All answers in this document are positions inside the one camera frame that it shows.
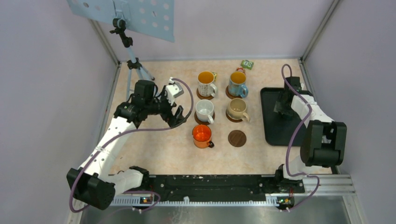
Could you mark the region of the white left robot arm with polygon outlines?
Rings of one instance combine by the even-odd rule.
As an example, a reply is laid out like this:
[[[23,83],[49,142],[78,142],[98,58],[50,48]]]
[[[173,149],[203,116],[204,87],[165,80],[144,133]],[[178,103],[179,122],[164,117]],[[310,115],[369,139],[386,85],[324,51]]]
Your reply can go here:
[[[73,213],[81,212],[88,206],[105,210],[115,196],[130,189],[139,193],[149,189],[148,172],[142,168],[131,167],[115,175],[110,175],[109,171],[132,133],[160,130],[140,128],[148,116],[159,115],[168,124],[161,131],[174,129],[187,121],[188,116],[183,116],[182,106],[178,106],[175,113],[172,112],[172,108],[176,107],[176,98],[183,95],[184,90],[189,92],[193,100],[190,87],[178,78],[170,78],[161,90],[153,81],[136,82],[133,93],[117,106],[110,126],[90,156],[78,169],[71,168],[67,173],[71,189],[69,208]],[[85,207],[75,209],[74,199],[85,203]]]

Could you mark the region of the white ceramic mug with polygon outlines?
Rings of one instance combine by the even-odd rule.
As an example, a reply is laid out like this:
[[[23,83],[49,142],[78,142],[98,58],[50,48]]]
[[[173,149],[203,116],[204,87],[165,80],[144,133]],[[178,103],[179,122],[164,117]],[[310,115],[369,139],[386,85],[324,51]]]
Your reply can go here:
[[[196,103],[196,115],[202,122],[214,123],[214,104],[207,99],[202,99]]]

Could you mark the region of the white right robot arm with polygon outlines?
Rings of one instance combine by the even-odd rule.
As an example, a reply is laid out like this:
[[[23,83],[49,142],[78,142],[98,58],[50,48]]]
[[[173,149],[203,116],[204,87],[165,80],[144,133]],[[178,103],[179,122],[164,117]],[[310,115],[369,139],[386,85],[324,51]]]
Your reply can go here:
[[[289,152],[286,161],[278,171],[282,175],[274,179],[274,187],[279,192],[287,192],[293,181],[301,180],[313,173],[319,167],[329,168],[340,165],[344,160],[347,126],[326,115],[310,94],[301,93],[301,83],[298,77],[286,77],[284,90],[278,98],[274,111],[282,118],[299,119],[290,140],[291,148],[300,130],[306,131],[300,146],[300,155],[290,160]]]

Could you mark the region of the blue mug yellow inside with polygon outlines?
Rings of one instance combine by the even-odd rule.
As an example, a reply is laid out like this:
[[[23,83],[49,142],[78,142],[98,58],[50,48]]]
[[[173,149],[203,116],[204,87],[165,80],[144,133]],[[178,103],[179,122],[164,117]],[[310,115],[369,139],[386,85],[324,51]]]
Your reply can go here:
[[[228,84],[229,93],[233,96],[241,96],[246,98],[249,90],[246,86],[247,77],[244,73],[235,71],[231,74]]]

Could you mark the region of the patterned white mug yellow inside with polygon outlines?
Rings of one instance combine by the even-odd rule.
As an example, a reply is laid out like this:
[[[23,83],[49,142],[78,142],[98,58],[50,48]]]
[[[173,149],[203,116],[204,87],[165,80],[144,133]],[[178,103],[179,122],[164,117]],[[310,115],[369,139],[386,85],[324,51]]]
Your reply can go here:
[[[216,96],[218,94],[218,88],[213,80],[213,74],[210,71],[203,71],[198,75],[198,91],[200,95]]]

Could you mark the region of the dark walnut wood coaster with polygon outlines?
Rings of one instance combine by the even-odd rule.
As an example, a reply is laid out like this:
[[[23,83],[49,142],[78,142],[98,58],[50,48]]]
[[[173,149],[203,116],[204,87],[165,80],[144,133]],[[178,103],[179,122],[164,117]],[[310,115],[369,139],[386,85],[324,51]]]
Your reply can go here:
[[[246,134],[241,130],[233,130],[228,135],[228,142],[233,147],[242,147],[247,142]]]

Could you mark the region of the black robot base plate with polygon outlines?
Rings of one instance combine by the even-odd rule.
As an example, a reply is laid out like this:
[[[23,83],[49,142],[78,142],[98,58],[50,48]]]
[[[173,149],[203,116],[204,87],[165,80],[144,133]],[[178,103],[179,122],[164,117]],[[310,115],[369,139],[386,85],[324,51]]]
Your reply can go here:
[[[264,201],[266,194],[289,196],[304,193],[302,181],[289,181],[276,175],[150,175],[136,190],[153,191],[162,202]]]

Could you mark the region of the beige ceramic mug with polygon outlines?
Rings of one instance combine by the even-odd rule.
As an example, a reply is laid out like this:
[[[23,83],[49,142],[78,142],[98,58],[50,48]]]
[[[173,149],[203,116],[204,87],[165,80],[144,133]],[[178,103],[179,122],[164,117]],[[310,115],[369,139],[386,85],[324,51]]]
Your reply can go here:
[[[232,99],[226,108],[226,113],[230,119],[250,122],[251,118],[247,113],[247,103],[241,98]]]

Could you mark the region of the orange glass cup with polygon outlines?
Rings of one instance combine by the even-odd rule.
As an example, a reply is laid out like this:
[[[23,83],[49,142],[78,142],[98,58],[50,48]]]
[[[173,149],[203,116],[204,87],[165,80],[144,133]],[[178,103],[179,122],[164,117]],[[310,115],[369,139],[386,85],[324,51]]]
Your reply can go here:
[[[194,145],[198,148],[213,148],[212,131],[207,125],[196,125],[192,130]]]

